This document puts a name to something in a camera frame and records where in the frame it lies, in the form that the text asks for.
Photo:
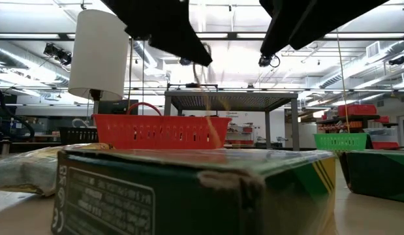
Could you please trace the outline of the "red rubber band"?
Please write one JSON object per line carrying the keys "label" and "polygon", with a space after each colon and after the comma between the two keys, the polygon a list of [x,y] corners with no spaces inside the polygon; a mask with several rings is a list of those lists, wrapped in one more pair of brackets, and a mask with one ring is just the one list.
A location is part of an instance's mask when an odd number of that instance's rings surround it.
{"label": "red rubber band", "polygon": [[[156,113],[156,115],[162,116],[161,111],[160,111],[156,106],[154,106],[154,105],[152,105],[152,104],[150,104],[150,103],[147,103],[147,102],[138,102],[138,103],[132,104],[132,105],[129,107],[129,109],[127,110],[126,115],[130,115],[131,112],[132,112],[132,110],[135,109],[135,108],[138,108],[139,106],[147,106],[147,107],[150,107],[150,108],[152,108],[152,109],[154,110],[154,112]],[[141,116],[156,116],[156,115],[155,115],[155,114],[150,114],[150,115],[148,115],[148,114],[142,114]]]}

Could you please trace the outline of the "red plastic basket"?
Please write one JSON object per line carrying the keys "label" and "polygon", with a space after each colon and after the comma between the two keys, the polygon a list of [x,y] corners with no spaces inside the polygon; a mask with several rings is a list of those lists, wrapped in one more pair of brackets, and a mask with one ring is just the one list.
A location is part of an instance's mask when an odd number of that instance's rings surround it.
{"label": "red plastic basket", "polygon": [[[218,149],[206,117],[93,115],[99,141],[116,149]],[[211,117],[225,144],[229,117]]]}

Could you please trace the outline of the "yellow rubber band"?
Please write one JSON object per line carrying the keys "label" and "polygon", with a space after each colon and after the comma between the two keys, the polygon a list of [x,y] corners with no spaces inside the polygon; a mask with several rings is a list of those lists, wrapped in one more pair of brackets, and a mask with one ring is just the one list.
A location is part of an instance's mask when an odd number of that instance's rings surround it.
{"label": "yellow rubber band", "polygon": [[[199,88],[201,88],[202,85],[201,85],[200,79],[199,79],[199,77],[197,75],[196,63],[195,62],[192,62],[192,68],[193,68],[194,80],[195,80],[197,86]],[[211,108],[210,98],[208,96],[208,93],[206,93],[204,90],[202,90],[202,94],[203,94],[204,102],[205,102],[205,105],[206,105],[206,115],[207,115],[206,119],[207,119],[209,130],[211,131],[213,143],[215,144],[216,148],[223,148],[223,142],[220,140],[219,134],[218,134],[216,128],[213,126],[213,124],[211,122],[211,116],[209,115],[209,111],[210,111],[210,108]]]}

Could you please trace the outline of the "green plastic basket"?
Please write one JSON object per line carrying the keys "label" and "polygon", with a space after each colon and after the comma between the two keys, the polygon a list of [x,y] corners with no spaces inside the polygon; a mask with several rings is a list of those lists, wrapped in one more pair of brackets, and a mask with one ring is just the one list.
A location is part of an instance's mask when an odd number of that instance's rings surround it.
{"label": "green plastic basket", "polygon": [[373,148],[370,136],[366,133],[314,134],[314,138],[319,150],[349,152]]}

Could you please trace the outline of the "dark green crayon box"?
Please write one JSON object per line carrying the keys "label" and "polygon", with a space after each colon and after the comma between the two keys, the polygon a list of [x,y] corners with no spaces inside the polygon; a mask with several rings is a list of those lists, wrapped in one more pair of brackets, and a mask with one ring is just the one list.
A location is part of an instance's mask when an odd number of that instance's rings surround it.
{"label": "dark green crayon box", "polygon": [[365,149],[339,154],[352,193],[404,202],[404,151]]}

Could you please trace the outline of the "crayon box torn green side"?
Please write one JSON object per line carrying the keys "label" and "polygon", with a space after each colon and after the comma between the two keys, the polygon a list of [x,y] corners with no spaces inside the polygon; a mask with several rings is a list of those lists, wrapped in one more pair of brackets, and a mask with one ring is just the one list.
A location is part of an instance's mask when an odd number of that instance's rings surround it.
{"label": "crayon box torn green side", "polygon": [[335,155],[62,150],[53,235],[334,235]]}

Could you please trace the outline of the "crinkled snack bag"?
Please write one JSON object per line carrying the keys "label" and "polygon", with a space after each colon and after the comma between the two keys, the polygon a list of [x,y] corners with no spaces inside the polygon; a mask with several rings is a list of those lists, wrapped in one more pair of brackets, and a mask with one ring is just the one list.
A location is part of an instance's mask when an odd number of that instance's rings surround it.
{"label": "crinkled snack bag", "polygon": [[57,153],[65,149],[112,149],[105,143],[36,149],[0,159],[0,191],[51,196],[55,193]]}

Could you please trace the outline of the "white shade table lamp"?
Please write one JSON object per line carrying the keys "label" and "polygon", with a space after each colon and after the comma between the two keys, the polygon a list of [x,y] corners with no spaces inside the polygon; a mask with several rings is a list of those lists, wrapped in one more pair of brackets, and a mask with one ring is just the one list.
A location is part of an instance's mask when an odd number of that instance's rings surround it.
{"label": "white shade table lamp", "polygon": [[69,93],[92,99],[97,114],[101,101],[123,99],[129,36],[114,14],[83,10],[78,15]]}

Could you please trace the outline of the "black monitor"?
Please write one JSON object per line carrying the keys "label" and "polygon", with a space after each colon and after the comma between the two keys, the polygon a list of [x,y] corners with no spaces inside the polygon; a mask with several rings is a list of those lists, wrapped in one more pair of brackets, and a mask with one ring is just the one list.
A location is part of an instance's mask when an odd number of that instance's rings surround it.
{"label": "black monitor", "polygon": [[138,100],[100,101],[98,114],[126,114],[129,106],[138,103]]}

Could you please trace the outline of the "red storage bin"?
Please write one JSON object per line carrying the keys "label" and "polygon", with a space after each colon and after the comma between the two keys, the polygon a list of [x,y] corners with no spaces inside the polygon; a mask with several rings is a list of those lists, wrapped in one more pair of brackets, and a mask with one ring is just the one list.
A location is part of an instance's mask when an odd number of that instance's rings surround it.
{"label": "red storage bin", "polygon": [[371,116],[377,114],[377,108],[373,104],[347,104],[337,107],[338,116]]}
{"label": "red storage bin", "polygon": [[399,149],[400,146],[397,142],[372,142],[372,146],[374,149]]}

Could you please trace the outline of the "dark storage rack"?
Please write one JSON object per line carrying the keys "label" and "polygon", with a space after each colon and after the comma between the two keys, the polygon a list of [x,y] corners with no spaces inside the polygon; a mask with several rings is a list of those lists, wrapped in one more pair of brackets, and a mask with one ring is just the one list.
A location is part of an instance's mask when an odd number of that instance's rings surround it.
{"label": "dark storage rack", "polygon": [[398,125],[391,122],[388,116],[351,115],[318,121],[317,129],[320,133],[363,133],[368,128],[390,128]]}

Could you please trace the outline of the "rack with red bins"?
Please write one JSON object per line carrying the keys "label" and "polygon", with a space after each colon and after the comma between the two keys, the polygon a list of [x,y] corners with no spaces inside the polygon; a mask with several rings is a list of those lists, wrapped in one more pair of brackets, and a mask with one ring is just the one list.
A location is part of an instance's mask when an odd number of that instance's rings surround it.
{"label": "rack with red bins", "polygon": [[236,125],[231,123],[228,126],[225,144],[253,146],[254,143],[254,130],[252,125]]}

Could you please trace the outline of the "clear plastic bin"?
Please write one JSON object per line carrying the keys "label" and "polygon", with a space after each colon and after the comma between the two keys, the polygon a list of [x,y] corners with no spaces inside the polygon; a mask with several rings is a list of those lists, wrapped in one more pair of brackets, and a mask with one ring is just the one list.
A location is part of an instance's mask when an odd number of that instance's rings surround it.
{"label": "clear plastic bin", "polygon": [[367,128],[364,129],[372,142],[397,142],[397,130],[395,128]]}

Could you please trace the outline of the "black plastic basket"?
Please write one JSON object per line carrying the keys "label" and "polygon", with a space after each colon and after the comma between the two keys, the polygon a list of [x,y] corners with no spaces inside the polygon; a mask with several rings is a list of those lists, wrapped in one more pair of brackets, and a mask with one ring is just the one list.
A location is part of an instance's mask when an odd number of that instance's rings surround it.
{"label": "black plastic basket", "polygon": [[97,130],[93,128],[60,127],[61,143],[63,145],[97,143]]}

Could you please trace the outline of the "overhead frame beam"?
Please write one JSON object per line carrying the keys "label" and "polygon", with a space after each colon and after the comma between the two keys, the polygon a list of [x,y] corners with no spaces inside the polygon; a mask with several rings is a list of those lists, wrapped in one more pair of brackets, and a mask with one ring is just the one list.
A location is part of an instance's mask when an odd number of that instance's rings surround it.
{"label": "overhead frame beam", "polygon": [[[262,40],[266,34],[263,32],[203,32],[196,34],[201,40]],[[20,41],[74,41],[75,33],[0,33],[0,40],[20,40]],[[317,41],[371,41],[404,40],[404,32],[341,32],[328,33],[317,39]]]}

